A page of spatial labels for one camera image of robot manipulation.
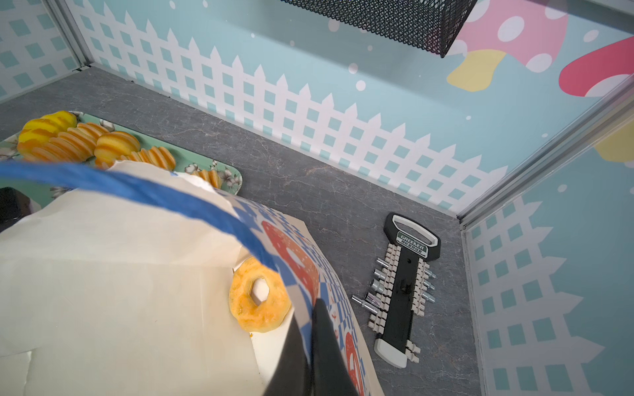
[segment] socket set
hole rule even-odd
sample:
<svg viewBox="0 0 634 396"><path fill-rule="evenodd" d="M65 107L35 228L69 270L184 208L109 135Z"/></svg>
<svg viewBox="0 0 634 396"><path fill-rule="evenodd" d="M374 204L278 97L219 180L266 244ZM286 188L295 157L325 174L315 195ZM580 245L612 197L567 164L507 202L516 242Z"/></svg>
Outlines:
<svg viewBox="0 0 634 396"><path fill-rule="evenodd" d="M423 225L390 213L383 228L389 244L385 258L378 258L370 292L353 301L370 311L368 327L378 334L374 350L389 364L404 368L418 363L420 352L411 340L414 315L425 315L425 303L436 302L430 279L436 275L428 262L440 257L441 241Z"/></svg>

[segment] green tray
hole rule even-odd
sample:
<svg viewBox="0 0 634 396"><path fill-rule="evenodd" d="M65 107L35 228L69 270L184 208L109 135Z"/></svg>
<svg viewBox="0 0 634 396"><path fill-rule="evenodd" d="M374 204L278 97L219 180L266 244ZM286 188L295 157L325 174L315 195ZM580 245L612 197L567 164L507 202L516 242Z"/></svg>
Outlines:
<svg viewBox="0 0 634 396"><path fill-rule="evenodd" d="M192 151L185 150L184 148L180 148L179 146L174 146L173 144L166 143L162 140L156 139L138 131L134 131L119 124L103 120L102 118L95 117L94 115L82 112L71 113L77 115L79 122L94 122L95 124L102 125L110 131L123 131L132 134L134 137L139 139L139 142L141 143L141 148L149 149L152 146L162 146L167 148L176 160L176 168L174 169L174 171L176 172L192 173L194 170L197 169L215 169L223 182L221 190L237 195L238 191L242 187L242 175L240 171L230 165L218 162L211 158L207 158L206 156L202 156L200 154L196 154ZM4 141L0 141L0 161L20 160L22 158L22 156L18 154L16 149L18 144L18 135L19 133L10 136ZM94 165L94 157L90 158L87 163L90 165ZM30 181L0 178L0 188L3 187L13 187L21 191L24 195L34 200L42 207L45 207L46 205L51 203L57 196L57 194L59 194L60 191L63 191L63 188L50 186L47 184L38 184Z"/></svg>

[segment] green label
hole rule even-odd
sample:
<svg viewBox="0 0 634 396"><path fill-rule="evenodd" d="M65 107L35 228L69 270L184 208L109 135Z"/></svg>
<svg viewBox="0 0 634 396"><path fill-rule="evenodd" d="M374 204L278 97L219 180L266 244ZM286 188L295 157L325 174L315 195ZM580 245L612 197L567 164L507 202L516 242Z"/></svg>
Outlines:
<svg viewBox="0 0 634 396"><path fill-rule="evenodd" d="M423 259L427 258L427 246L424 243L422 243L420 240L414 238L413 236L406 234L402 231L399 231L396 234L396 242L399 245L405 246L407 249L418 254Z"/></svg>

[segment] gray marble surface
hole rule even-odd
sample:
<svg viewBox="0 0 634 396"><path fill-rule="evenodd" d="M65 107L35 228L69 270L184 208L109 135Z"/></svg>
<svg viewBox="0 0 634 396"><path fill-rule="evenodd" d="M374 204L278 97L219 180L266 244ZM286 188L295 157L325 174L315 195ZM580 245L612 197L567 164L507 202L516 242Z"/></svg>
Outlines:
<svg viewBox="0 0 634 396"><path fill-rule="evenodd" d="M415 316L420 363L388 365L373 351L369 313L354 305L386 395L479 395L467 278L458 221L200 110L91 68L0 105L0 139L45 113L79 110L238 168L240 196L303 220L348 294L365 296L373 262L385 254L382 224L405 214L440 236L435 304Z"/></svg>

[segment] wire mesh basket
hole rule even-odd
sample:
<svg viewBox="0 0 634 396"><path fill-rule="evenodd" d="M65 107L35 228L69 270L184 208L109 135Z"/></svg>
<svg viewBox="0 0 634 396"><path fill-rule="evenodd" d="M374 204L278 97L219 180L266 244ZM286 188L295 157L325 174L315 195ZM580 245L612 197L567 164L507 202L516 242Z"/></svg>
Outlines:
<svg viewBox="0 0 634 396"><path fill-rule="evenodd" d="M282 0L444 57L477 0Z"/></svg>

